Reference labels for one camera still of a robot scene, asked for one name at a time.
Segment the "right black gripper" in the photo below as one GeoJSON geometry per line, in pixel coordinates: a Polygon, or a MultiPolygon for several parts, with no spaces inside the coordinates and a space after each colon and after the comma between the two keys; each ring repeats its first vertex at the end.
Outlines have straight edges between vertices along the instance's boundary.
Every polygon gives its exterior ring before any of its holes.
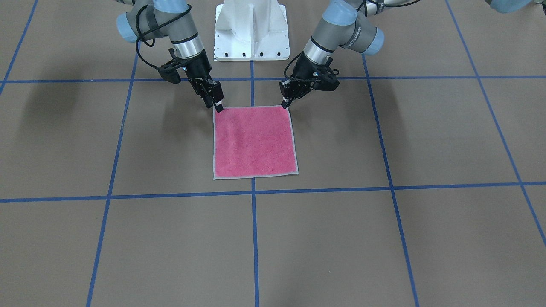
{"type": "Polygon", "coordinates": [[[206,54],[181,59],[181,64],[193,89],[199,95],[207,109],[215,108],[217,113],[224,110],[222,101],[224,92],[221,83],[214,81],[210,75],[212,66],[206,54]]]}

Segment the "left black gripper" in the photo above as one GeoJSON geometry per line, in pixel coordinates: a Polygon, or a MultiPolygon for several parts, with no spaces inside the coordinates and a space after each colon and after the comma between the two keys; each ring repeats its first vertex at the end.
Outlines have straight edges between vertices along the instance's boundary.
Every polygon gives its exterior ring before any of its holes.
{"type": "Polygon", "coordinates": [[[333,62],[331,56],[326,56],[325,64],[316,64],[303,52],[292,59],[284,69],[285,81],[279,82],[279,89],[283,97],[281,107],[288,109],[293,101],[303,98],[313,91],[313,84],[317,72],[333,72],[336,77],[339,74],[337,69],[330,68],[333,62]]]}

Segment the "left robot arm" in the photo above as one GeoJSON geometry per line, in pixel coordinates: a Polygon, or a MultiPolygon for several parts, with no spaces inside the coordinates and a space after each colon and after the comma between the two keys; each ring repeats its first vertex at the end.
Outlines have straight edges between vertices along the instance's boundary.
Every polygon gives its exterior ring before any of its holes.
{"type": "Polygon", "coordinates": [[[413,0],[332,0],[303,51],[293,58],[292,74],[279,83],[282,107],[286,109],[312,90],[334,91],[339,85],[338,70],[330,68],[335,50],[341,47],[361,55],[377,54],[385,35],[368,17],[413,4],[413,0]]]}

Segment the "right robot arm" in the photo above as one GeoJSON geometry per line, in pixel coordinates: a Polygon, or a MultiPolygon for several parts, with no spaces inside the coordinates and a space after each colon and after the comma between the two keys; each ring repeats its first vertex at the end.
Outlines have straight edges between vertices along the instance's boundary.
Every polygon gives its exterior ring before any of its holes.
{"type": "Polygon", "coordinates": [[[206,107],[214,107],[217,113],[223,111],[224,93],[220,82],[210,75],[212,66],[191,15],[192,6],[185,0],[120,0],[119,3],[131,6],[131,11],[117,17],[117,30],[125,41],[134,43],[140,60],[172,84],[181,82],[182,69],[206,107]],[[139,43],[153,47],[160,38],[168,38],[172,43],[171,60],[157,66],[144,60],[139,43]]]}

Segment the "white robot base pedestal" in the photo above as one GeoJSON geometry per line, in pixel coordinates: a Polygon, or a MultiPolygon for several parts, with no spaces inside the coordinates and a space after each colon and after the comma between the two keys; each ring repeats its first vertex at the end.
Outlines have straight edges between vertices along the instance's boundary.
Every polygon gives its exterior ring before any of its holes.
{"type": "Polygon", "coordinates": [[[216,61],[283,61],[290,56],[286,7],[276,0],[225,0],[215,8],[216,61]]]}

